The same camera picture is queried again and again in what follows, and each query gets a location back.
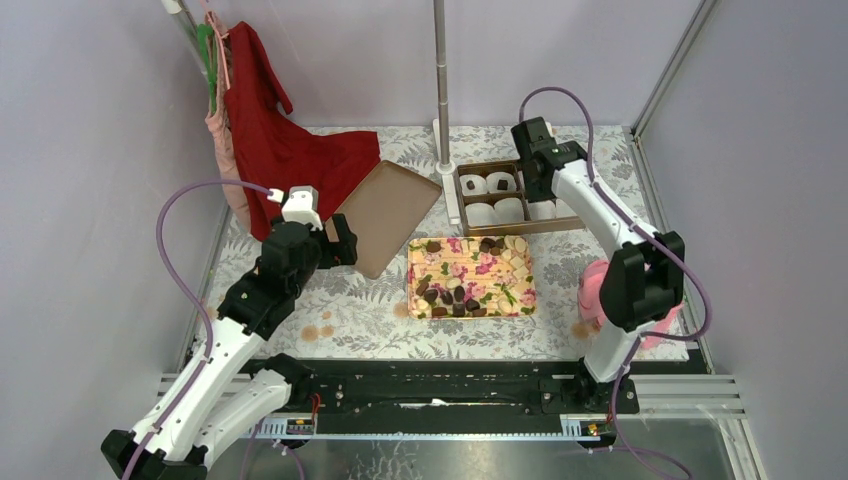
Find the green hanger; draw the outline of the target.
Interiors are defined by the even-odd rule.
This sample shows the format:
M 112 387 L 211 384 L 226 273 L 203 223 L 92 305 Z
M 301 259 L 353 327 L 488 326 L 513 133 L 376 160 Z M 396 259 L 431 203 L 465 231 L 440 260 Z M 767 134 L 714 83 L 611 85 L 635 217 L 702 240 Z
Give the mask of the green hanger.
M 209 115 L 217 111 L 217 41 L 214 29 L 208 24 L 199 24 L 196 28 L 196 42 L 203 65 L 206 69 L 206 82 L 209 93 Z

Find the white paper cup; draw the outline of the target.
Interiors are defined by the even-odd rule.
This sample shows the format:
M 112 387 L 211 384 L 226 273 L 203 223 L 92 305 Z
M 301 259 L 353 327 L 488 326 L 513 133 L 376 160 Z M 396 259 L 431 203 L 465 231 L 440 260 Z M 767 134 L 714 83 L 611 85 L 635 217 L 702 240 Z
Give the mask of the white paper cup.
M 492 172 L 489 175 L 487 175 L 485 179 L 486 179 L 487 184 L 488 184 L 489 193 L 491 193 L 491 194 L 516 192 L 517 191 L 516 180 L 515 180 L 515 177 L 512 173 L 503 172 L 503 171 Z M 509 183 L 509 187 L 508 187 L 507 191 L 499 191 L 497 189 L 497 183 L 498 183 L 499 180 L 506 180 Z
M 468 190 L 466 182 L 472 181 L 475 185 L 474 190 Z M 466 174 L 459 177 L 461 193 L 464 197 L 479 196 L 489 193 L 489 188 L 486 179 L 483 176 L 476 174 Z
M 577 213 L 562 199 L 555 200 L 555 214 L 557 218 L 577 217 Z
M 471 203 L 465 206 L 467 224 L 470 228 L 489 227 L 498 224 L 494 207 L 487 203 Z
M 517 198 L 504 198 L 496 201 L 493 207 L 498 216 L 498 225 L 517 224 L 525 221 L 522 201 Z
M 527 208 L 531 221 L 552 220 L 557 217 L 557 209 L 554 201 L 529 202 Z

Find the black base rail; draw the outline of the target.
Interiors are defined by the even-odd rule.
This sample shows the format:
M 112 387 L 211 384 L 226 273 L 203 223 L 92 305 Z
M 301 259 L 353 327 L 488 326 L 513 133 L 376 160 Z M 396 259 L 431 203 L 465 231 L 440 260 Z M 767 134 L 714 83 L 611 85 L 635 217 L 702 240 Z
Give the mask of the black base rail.
M 593 386 L 580 361 L 251 360 L 243 372 L 293 374 L 285 412 L 321 434 L 551 433 L 562 415 L 605 420 L 640 411 L 629 378 Z

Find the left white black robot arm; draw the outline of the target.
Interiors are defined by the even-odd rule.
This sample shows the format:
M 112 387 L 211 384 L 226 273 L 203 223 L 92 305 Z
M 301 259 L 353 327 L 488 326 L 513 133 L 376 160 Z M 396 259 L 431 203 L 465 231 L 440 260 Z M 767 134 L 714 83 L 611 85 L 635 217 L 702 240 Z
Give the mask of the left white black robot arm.
M 229 399 L 232 379 L 294 311 L 320 269 L 353 265 L 357 237 L 342 214 L 337 238 L 312 224 L 277 218 L 254 267 L 227 291 L 206 340 L 174 384 L 130 430 L 101 444 L 121 479 L 203 479 L 219 457 L 264 417 L 310 399 L 312 371 L 287 354 L 266 360 Z

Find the pink cloth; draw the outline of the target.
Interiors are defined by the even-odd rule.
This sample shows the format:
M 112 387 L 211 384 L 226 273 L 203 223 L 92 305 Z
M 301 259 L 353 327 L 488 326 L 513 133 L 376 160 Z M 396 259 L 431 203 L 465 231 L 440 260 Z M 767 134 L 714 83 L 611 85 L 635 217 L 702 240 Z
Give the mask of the pink cloth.
M 577 291 L 578 309 L 581 321 L 587 323 L 597 333 L 607 321 L 607 316 L 600 303 L 600 288 L 609 268 L 607 260 L 595 260 L 590 263 L 580 276 Z M 653 328 L 654 332 L 669 333 L 682 310 L 683 303 L 672 308 L 668 315 L 660 320 Z M 662 339 L 646 337 L 642 340 L 640 350 L 647 351 L 660 344 Z

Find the metal pole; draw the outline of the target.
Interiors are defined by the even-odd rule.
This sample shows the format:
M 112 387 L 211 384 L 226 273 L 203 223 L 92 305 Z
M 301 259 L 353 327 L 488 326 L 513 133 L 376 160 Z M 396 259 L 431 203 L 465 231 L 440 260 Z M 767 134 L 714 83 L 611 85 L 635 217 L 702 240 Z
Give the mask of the metal pole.
M 437 118 L 449 126 L 445 1 L 433 0 L 437 78 Z

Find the floral yellow tray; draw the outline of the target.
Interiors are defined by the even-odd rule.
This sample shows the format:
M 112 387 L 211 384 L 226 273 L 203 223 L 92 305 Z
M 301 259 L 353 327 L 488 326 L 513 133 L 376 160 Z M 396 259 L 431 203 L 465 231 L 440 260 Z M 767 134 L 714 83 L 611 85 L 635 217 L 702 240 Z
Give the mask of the floral yellow tray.
M 429 241 L 442 250 L 428 253 Z M 407 247 L 408 312 L 417 319 L 529 316 L 537 289 L 523 236 L 421 238 Z

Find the white pole base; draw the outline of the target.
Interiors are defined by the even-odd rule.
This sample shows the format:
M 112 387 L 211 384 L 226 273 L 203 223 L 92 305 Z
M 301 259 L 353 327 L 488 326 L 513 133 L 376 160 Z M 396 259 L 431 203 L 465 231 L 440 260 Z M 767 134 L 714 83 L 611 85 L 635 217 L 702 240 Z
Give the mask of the white pole base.
M 432 122 L 432 128 L 436 141 L 435 171 L 442 180 L 448 222 L 458 226 L 461 224 L 460 199 L 457 190 L 456 164 L 450 156 L 449 126 L 436 118 Z

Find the red garment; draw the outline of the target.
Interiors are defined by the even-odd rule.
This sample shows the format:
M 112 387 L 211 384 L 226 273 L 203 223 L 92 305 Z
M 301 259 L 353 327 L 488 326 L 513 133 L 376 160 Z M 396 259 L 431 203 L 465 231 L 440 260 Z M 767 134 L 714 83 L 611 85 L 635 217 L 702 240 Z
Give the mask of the red garment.
M 227 39 L 232 73 L 224 103 L 240 178 L 284 191 L 311 186 L 316 211 L 328 219 L 381 161 L 377 133 L 316 135 L 298 126 L 258 33 L 240 22 Z

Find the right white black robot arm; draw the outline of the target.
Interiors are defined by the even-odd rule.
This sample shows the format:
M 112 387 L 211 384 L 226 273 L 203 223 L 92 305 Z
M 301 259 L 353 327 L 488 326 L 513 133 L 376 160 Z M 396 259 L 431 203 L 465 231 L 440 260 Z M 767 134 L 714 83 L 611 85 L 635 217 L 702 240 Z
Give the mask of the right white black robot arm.
M 522 121 L 511 134 L 528 200 L 566 203 L 607 256 L 599 289 L 606 320 L 583 358 L 589 375 L 573 386 L 577 405 L 597 412 L 612 400 L 610 382 L 637 338 L 681 303 L 685 245 L 678 234 L 640 220 L 595 174 L 588 151 L 576 142 L 558 143 L 543 118 Z

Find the pink garment on hanger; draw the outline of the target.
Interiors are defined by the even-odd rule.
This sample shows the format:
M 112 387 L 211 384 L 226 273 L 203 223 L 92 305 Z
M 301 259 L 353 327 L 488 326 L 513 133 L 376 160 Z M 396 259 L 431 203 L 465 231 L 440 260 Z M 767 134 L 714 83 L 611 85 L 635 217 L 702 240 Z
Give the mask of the pink garment on hanger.
M 222 180 L 240 180 L 240 174 L 235 160 L 229 116 L 224 101 L 225 93 L 231 86 L 231 65 L 228 59 L 230 51 L 225 42 L 226 27 L 214 12 L 205 14 L 203 24 L 208 24 L 214 29 L 218 53 L 217 111 L 213 115 L 209 115 L 208 103 L 205 122 L 213 140 L 215 159 L 220 178 Z

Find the gold chocolate box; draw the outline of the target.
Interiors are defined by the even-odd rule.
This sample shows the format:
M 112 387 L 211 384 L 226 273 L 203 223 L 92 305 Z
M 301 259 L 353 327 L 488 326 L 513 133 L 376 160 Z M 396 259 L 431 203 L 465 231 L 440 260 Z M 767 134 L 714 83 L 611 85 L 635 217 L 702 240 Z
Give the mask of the gold chocolate box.
M 470 236 L 530 235 L 584 227 L 562 200 L 529 202 L 516 160 L 463 164 L 457 173 L 461 225 Z

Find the gold box lid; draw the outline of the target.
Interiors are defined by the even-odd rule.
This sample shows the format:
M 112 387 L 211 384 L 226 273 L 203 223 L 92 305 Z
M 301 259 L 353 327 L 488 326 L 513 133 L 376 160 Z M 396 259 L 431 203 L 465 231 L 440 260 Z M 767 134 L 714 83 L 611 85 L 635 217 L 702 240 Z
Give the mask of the gold box lid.
M 358 237 L 354 269 L 378 278 L 441 195 L 439 184 L 401 165 L 375 166 L 337 209 Z

